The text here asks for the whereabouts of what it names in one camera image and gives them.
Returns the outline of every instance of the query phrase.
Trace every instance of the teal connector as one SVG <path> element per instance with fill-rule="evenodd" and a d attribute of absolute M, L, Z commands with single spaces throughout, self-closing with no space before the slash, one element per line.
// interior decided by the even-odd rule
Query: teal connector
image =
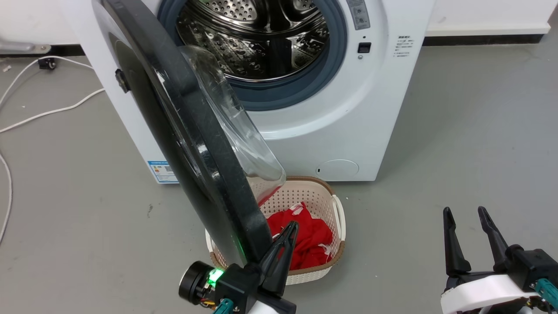
<path fill-rule="evenodd" d="M 233 301 L 229 299 L 223 299 L 219 306 L 215 309 L 213 314 L 232 314 L 234 309 Z"/>
<path fill-rule="evenodd" d="M 553 308 L 558 308 L 558 289 L 548 279 L 537 280 L 535 291 L 547 300 Z"/>

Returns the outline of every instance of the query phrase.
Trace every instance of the perforated metal drum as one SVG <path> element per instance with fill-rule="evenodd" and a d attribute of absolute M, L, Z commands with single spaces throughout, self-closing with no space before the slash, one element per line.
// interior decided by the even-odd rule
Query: perforated metal drum
<path fill-rule="evenodd" d="M 329 38 L 311 0 L 189 0 L 177 30 L 217 58 L 228 77 L 271 82 L 310 66 Z"/>

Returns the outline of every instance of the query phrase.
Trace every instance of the basket handle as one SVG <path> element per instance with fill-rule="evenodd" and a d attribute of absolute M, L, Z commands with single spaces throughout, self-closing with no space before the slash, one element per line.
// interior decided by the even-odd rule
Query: basket handle
<path fill-rule="evenodd" d="M 341 237 L 341 241 L 345 241 L 345 233 L 347 227 L 345 225 L 345 211 L 343 210 L 343 205 L 339 200 L 337 195 L 332 195 L 333 197 L 333 207 L 335 208 L 335 219 L 337 220 L 337 231 Z"/>

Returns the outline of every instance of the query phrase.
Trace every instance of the blue and white sticker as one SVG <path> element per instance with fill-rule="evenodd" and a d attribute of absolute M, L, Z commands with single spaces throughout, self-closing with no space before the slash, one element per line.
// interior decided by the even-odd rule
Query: blue and white sticker
<path fill-rule="evenodd" d="M 148 161 L 149 167 L 159 183 L 178 183 L 169 163 L 166 161 Z"/>

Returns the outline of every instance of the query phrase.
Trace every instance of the white wall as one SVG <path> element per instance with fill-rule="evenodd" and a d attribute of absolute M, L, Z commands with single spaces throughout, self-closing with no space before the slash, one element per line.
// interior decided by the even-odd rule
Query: white wall
<path fill-rule="evenodd" d="M 156 9 L 157 0 L 145 2 L 150 9 Z M 427 36 L 544 34 L 550 29 L 547 21 L 557 2 L 438 0 Z M 36 44 L 78 43 L 52 0 L 1 0 L 0 39 Z"/>

